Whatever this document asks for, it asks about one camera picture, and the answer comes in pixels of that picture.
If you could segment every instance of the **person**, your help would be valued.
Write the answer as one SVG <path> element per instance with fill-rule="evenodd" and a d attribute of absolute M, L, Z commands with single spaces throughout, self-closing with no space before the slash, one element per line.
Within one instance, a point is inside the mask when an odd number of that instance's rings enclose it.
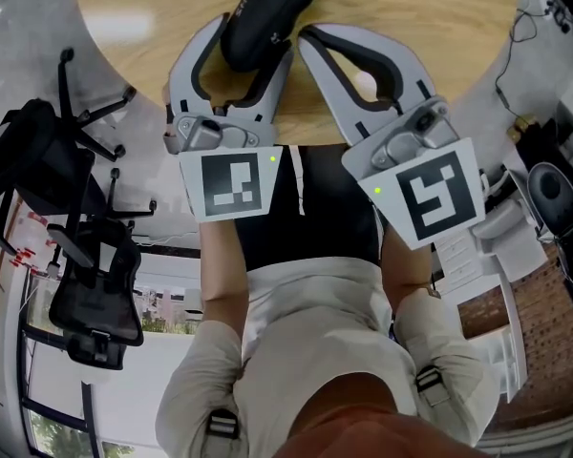
<path fill-rule="evenodd" d="M 303 215 L 285 148 L 268 215 L 201 225 L 203 320 L 156 421 L 169 456 L 485 456 L 493 372 L 431 288 L 431 248 L 378 234 L 344 151 L 299 148 Z"/>

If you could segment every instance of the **wooden table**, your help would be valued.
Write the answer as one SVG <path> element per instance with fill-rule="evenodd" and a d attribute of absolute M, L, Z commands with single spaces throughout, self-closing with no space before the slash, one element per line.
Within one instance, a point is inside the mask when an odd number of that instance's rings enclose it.
<path fill-rule="evenodd" d="M 140 92 L 162 106 L 161 89 L 190 37 L 239 0 L 78 0 L 95 42 Z M 407 44 L 448 100 L 465 93 L 499 55 L 518 0 L 315 0 L 305 24 L 366 27 Z M 242 96 L 250 75 L 232 73 L 218 51 L 202 72 L 213 101 Z M 283 144 L 344 142 L 299 56 L 275 123 Z"/>

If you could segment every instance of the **gray floor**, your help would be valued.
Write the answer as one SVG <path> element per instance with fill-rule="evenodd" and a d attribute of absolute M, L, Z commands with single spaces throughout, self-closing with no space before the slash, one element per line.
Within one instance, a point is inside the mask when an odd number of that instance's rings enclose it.
<path fill-rule="evenodd" d="M 540 0 L 520 0 L 529 11 L 541 11 Z M 558 97 L 573 77 L 573 35 L 560 32 L 553 20 L 536 19 L 539 36 L 514 48 L 508 74 L 501 80 L 512 108 L 547 119 L 555 113 Z M 522 21 L 519 35 L 529 35 Z M 88 34 L 75 0 L 0 0 L 0 120 L 8 109 L 21 107 L 32 97 L 57 106 L 56 65 L 62 48 L 72 46 L 70 85 L 75 111 L 117 99 L 125 82 L 112 69 Z M 505 135 L 514 117 L 494 93 L 494 81 L 504 66 L 505 45 L 497 62 L 479 83 L 453 104 L 453 123 L 461 135 L 476 142 L 479 165 L 497 167 L 509 148 Z M 125 115 L 93 126 L 91 133 L 107 145 L 125 144 L 128 155 L 118 166 L 122 175 L 117 206 L 145 207 L 150 197 L 159 203 L 154 219 L 140 220 L 137 232 L 169 244 L 195 246 L 196 235 L 167 240 L 168 236 L 197 231 L 180 183 L 176 160 L 165 153 L 159 138 L 163 111 L 138 96 Z M 99 158 L 95 176 L 108 184 L 112 164 Z"/>

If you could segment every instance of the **black handle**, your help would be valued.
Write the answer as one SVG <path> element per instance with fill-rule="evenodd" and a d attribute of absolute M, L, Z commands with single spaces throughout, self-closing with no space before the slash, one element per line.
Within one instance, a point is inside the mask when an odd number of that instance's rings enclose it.
<path fill-rule="evenodd" d="M 293 32 L 312 0 L 242 0 L 221 38 L 225 61 L 236 72 L 252 72 Z"/>

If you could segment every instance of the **desk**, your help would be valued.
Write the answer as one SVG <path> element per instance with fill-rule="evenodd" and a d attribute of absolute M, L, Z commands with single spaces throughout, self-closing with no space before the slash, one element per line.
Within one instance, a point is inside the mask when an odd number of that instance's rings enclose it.
<path fill-rule="evenodd" d="M 239 0 L 78 0 L 95 42 L 115 69 L 163 107 L 161 88 L 193 33 Z M 449 101 L 466 92 L 499 55 L 518 0 L 315 0 L 300 18 L 366 27 L 410 46 L 437 92 Z M 220 53 L 202 84 L 218 98 L 242 96 L 250 76 L 231 73 Z M 282 144 L 344 142 L 301 58 L 296 57 L 275 123 Z"/>

